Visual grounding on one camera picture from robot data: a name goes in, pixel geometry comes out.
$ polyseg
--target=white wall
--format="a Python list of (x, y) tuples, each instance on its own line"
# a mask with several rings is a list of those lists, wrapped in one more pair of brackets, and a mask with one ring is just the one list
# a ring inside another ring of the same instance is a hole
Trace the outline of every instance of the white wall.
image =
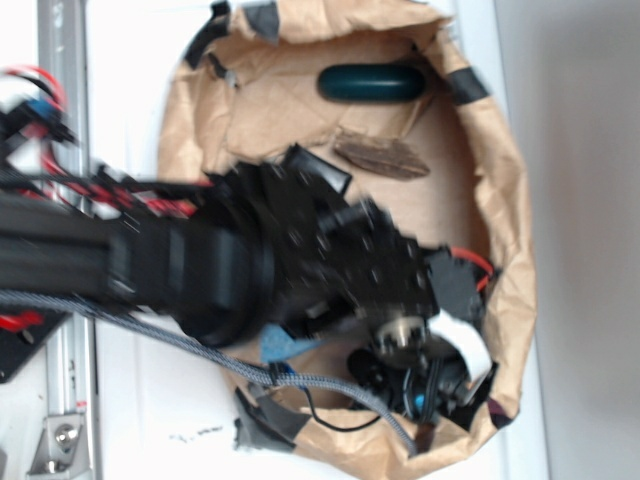
[(552, 478), (638, 478), (640, 2), (497, 0), (531, 175)]

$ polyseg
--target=bolt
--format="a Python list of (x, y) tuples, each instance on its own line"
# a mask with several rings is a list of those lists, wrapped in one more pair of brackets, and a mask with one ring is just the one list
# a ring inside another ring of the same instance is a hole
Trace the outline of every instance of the bolt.
[(58, 427), (55, 433), (56, 443), (62, 449), (70, 448), (73, 443), (78, 439), (78, 429), (73, 428), (71, 425), (61, 425)]
[(316, 236), (316, 240), (322, 250), (324, 250), (325, 252), (331, 251), (331, 243), (329, 242), (329, 239), (326, 237), (326, 235), (318, 234)]
[(413, 260), (413, 259), (416, 258), (417, 253), (418, 253), (418, 250), (417, 250), (416, 246), (413, 243), (408, 242), (407, 243), (407, 255), (408, 255), (408, 257)]
[(117, 278), (110, 279), (111, 288), (115, 290), (118, 295), (122, 295), (123, 297), (129, 297), (136, 293), (135, 289), (127, 285), (122, 280), (118, 280)]
[(57, 460), (49, 460), (44, 464), (44, 473), (58, 473), (60, 471), (60, 462)]
[(287, 231), (287, 237), (289, 238), (289, 242), (294, 247), (300, 248), (302, 246), (302, 235), (295, 228), (291, 228)]
[(378, 267), (373, 267), (369, 271), (369, 279), (374, 285), (380, 285), (382, 283), (382, 272)]
[(140, 222), (135, 218), (133, 218), (128, 213), (125, 213), (124, 215), (122, 215), (122, 223), (129, 230), (132, 230), (136, 233), (140, 233)]
[(298, 183), (303, 187), (308, 187), (309, 185), (311, 185), (311, 178), (309, 177), (307, 172), (298, 172), (296, 178), (298, 179)]
[(373, 240), (369, 236), (362, 237), (362, 246), (365, 251), (372, 252), (373, 251)]
[(287, 178), (287, 172), (280, 165), (271, 165), (271, 176), (276, 180), (284, 180)]
[(427, 279), (424, 276), (424, 273), (416, 272), (416, 275), (413, 278), (413, 281), (415, 282), (416, 287), (418, 287), (418, 289), (426, 290), (426, 288), (427, 288)]
[(29, 330), (22, 330), (21, 332), (18, 332), (17, 335), (18, 338), (27, 345), (33, 345), (35, 343), (35, 339), (33, 338), (33, 335), (31, 335), (31, 332), (29, 332)]

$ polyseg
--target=wood chip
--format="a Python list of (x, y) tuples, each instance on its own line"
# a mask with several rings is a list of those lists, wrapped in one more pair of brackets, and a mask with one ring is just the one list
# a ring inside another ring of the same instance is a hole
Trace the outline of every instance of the wood chip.
[(333, 149), (360, 168), (398, 180), (425, 177), (430, 172), (413, 148), (401, 140), (342, 132)]

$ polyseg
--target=dark green cylinder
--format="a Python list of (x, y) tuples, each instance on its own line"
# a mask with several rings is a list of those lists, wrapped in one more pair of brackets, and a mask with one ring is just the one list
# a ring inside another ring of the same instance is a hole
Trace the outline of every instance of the dark green cylinder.
[(322, 96), (337, 102), (408, 102), (424, 88), (422, 74), (408, 65), (334, 65), (318, 77)]

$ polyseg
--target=brown paper bag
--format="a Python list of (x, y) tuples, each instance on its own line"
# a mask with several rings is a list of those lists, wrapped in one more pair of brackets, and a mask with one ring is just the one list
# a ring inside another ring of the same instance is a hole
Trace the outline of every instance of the brown paper bag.
[[(162, 178), (196, 180), (203, 171), (226, 171), (238, 158), (277, 156), (297, 142), (354, 175), (349, 195), (373, 196), (404, 233), (424, 245), (460, 245), (490, 255), (503, 272), (483, 329), (499, 368), (470, 431), (442, 419), (426, 432), (432, 437), (428, 452), (409, 459), (383, 422), (337, 433), (310, 420), (295, 392), (263, 395), (230, 376), (231, 386), (244, 392), (244, 412), (258, 412), (276, 448), (289, 447), (359, 478), (414, 479), (467, 458), (518, 413), (536, 316), (527, 175), (495, 101), (451, 43), (447, 19), (424, 4), (278, 0), (233, 12), (219, 4), (214, 14), (175, 74), (160, 139)], [(435, 72), (428, 94), (410, 103), (338, 104), (315, 88), (329, 65), (407, 58)], [(400, 182), (347, 163), (330, 148), (341, 130), (402, 139), (431, 174)], [(294, 367), (348, 378), (344, 364), (352, 349), (326, 345), (297, 358)], [(258, 360), (256, 345), (232, 353)], [(316, 403), (324, 407), (322, 418), (335, 424), (371, 418), (370, 412), (344, 410), (333, 395)], [(399, 421), (411, 434), (425, 435)]]

